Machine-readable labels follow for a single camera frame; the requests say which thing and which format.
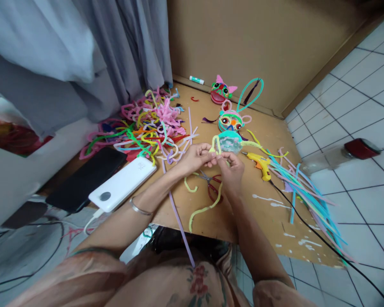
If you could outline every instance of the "yellow glue gun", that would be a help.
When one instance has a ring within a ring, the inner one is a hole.
[[[270,164],[269,158],[264,158],[261,155],[257,155],[255,153],[245,153],[242,152],[246,157],[248,157],[250,160],[253,160],[256,162],[256,168],[262,170],[262,179],[263,181],[269,181],[272,177],[270,176],[268,165]]]

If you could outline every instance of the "glue stick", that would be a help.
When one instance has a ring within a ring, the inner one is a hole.
[[[195,77],[192,77],[192,76],[189,76],[189,80],[190,80],[190,81],[194,81],[194,82],[196,82],[196,83],[199,83],[199,84],[201,84],[201,85],[203,85],[203,84],[205,83],[204,80],[199,79],[199,78],[195,78]]]

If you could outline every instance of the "floral top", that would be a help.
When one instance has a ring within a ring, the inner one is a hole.
[[[245,306],[237,287],[231,250],[216,265],[194,252],[143,250],[127,265],[103,251],[83,251],[21,294],[16,306]],[[260,281],[254,306],[315,306],[280,281]]]

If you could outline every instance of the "sleeve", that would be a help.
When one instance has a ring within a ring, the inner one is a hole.
[[[281,281],[259,281],[253,289],[255,307],[317,307]]]
[[[67,258],[8,307],[103,306],[121,287],[127,268],[104,251],[83,251]]]

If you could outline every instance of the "person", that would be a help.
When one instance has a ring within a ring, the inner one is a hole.
[[[176,166],[133,197],[132,204],[125,202],[69,258],[9,306],[249,306],[233,274],[230,244],[215,260],[210,257],[214,251],[201,253],[191,246],[195,267],[182,245],[157,252],[151,244],[128,264],[119,261],[151,222],[153,215],[146,213],[156,212],[174,184],[203,166],[215,165],[221,169],[222,192],[232,207],[240,251],[255,284],[254,306],[315,306],[295,290],[245,205],[243,162],[230,152],[216,156],[210,147],[191,145]],[[168,243],[168,236],[160,237],[164,240],[151,241]]]

